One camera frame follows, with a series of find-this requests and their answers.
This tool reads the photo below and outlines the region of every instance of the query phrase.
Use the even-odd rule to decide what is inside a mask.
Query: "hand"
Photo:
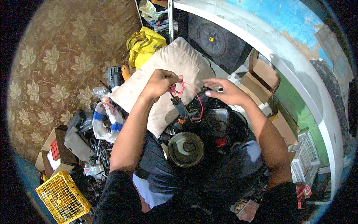
[[[156,69],[145,85],[141,96],[148,97],[156,103],[161,95],[170,92],[170,86],[180,82],[183,76],[177,76],[174,72]]]
[[[252,98],[237,87],[234,83],[222,78],[208,78],[203,80],[204,86],[212,88],[221,86],[223,92],[206,91],[205,95],[218,98],[228,105],[244,106],[252,102]]]

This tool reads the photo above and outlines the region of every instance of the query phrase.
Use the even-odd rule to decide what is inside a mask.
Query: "pillow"
[[[123,85],[111,93],[111,99],[130,113],[139,94],[157,68],[182,75],[183,81],[189,83],[197,93],[203,87],[203,79],[215,77],[203,58],[184,38],[178,37],[170,45],[155,52]],[[175,89],[181,91],[182,85],[177,84]],[[184,93],[180,95],[183,103],[187,105],[194,97],[193,90],[185,84]],[[170,99],[170,93],[165,93],[153,105],[149,113],[147,129],[157,138],[179,115]]]

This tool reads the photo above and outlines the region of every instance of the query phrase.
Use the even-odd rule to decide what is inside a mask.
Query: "floral wallpaper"
[[[35,163],[51,130],[95,100],[108,66],[127,64],[141,28],[134,0],[45,1],[15,55],[8,93],[13,149]]]

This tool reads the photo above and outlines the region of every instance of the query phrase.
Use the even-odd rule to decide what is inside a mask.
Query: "white container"
[[[300,134],[298,141],[299,149],[291,163],[292,180],[311,187],[319,165],[316,146],[309,131]]]

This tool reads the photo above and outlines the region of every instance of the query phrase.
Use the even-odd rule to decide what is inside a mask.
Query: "yellow bag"
[[[164,37],[148,27],[142,27],[139,33],[134,33],[127,40],[127,48],[130,52],[129,67],[139,69],[154,52],[166,45]]]

